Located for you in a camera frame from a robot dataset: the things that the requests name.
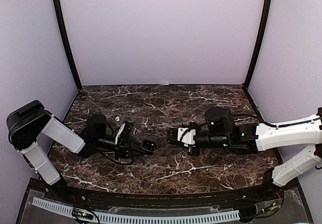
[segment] black cylindrical motor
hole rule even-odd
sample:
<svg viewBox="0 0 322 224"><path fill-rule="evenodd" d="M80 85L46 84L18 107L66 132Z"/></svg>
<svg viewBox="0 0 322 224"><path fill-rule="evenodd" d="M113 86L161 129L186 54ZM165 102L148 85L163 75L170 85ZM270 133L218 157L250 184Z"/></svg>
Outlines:
<svg viewBox="0 0 322 224"><path fill-rule="evenodd" d="M210 136L222 136L231 134L235 129L231 111L222 107L212 107L205 114Z"/></svg>

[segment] white arm segment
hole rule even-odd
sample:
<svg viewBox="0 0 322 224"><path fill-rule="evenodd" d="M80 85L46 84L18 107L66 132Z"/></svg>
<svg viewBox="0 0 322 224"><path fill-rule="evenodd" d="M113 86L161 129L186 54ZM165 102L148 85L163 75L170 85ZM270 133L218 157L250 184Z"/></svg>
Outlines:
<svg viewBox="0 0 322 224"><path fill-rule="evenodd" d="M282 187L310 168L322 164L322 159L319 156L315 156L314 152L315 144L309 144L289 161L276 166L272 175L273 184Z"/></svg>
<svg viewBox="0 0 322 224"><path fill-rule="evenodd" d="M21 150L21 153L28 159L35 168L35 171L40 174L47 184L53 185L60 179L58 171L37 142L33 142L28 148Z"/></svg>
<svg viewBox="0 0 322 224"><path fill-rule="evenodd" d="M85 145L84 140L73 130L66 127L54 115L41 131L42 134L67 147L71 152L78 154Z"/></svg>
<svg viewBox="0 0 322 224"><path fill-rule="evenodd" d="M313 120L315 118L318 118L318 116L311 115L303 119L275 123L274 125ZM319 128L320 125L321 120L280 128L273 128L260 123L256 128L256 135L258 135L258 139L256 139L257 149L258 151L265 151L274 147L322 143L322 130Z"/></svg>

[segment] white cable carrier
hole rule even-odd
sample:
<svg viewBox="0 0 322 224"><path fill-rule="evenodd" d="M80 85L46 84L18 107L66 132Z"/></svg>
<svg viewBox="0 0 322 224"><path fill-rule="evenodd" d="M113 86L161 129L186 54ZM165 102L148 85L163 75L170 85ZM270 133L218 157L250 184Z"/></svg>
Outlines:
<svg viewBox="0 0 322 224"><path fill-rule="evenodd" d="M48 210L50 212L72 218L73 207L67 204L55 203L49 200L34 197L32 205ZM99 217L100 222L106 224L211 224L224 223L228 221L239 220L239 211L227 211L206 215L190 215L190 216L169 216L169 217L149 217L149 216L132 216L132 215L116 215L104 212L94 211Z"/></svg>

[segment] small white object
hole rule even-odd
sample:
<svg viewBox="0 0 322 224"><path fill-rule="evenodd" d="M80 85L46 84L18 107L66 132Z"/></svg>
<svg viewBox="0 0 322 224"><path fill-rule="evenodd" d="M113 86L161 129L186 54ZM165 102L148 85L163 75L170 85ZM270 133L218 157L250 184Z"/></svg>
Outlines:
<svg viewBox="0 0 322 224"><path fill-rule="evenodd" d="M181 136L185 133L185 131L187 130L188 128L184 128L184 127L180 127L180 128L178 128L178 137L177 137L177 140L178 141L180 141L180 139L181 139ZM185 147L188 147L188 146L190 146L190 145L195 145L196 143L195 143L195 141L194 141L194 136L196 135L196 130L195 129L192 129L192 130L190 130L189 132L187 132L184 136L183 136L183 138L182 138L182 140L181 140L181 142L183 142L184 143L184 146Z"/></svg>
<svg viewBox="0 0 322 224"><path fill-rule="evenodd" d="M121 133L123 132L124 130L124 127L125 127L125 123L123 123L120 127L120 130L117 132L116 134L116 137L115 137L115 145L117 145L118 141L119 141L119 138L120 138L120 135Z"/></svg>

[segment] robotic hand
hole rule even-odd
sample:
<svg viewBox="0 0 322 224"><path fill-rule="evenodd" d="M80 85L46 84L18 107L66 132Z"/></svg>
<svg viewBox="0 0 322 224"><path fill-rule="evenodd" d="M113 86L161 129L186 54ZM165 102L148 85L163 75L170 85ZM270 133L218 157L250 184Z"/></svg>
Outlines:
<svg viewBox="0 0 322 224"><path fill-rule="evenodd" d="M181 128L170 128L167 138L171 144L188 148L188 154L199 155L200 148L222 148L237 155L255 154L270 148L307 144L289 161L268 170L264 184L282 187L312 167L322 164L322 108L309 117L270 124L236 126L229 109L213 107L204 114L206 123L194 122ZM207 125L208 130L201 130Z"/></svg>
<svg viewBox="0 0 322 224"><path fill-rule="evenodd" d="M123 165L132 164L134 156L151 155L155 151L153 142L144 140L139 143L130 136L133 123L125 122L114 137L113 128L107 123L106 117L102 114L95 114L87 120L86 128L78 135L45 110L37 100L11 113L7 118L7 126L10 143L24 155L29 165L62 199L70 196L67 183L39 146L37 142L39 134L50 137L82 158L89 158L99 152L109 160ZM112 131L110 135L106 135L107 126ZM116 160L132 158L132 161L129 163L116 162L104 154L106 151L114 151Z"/></svg>

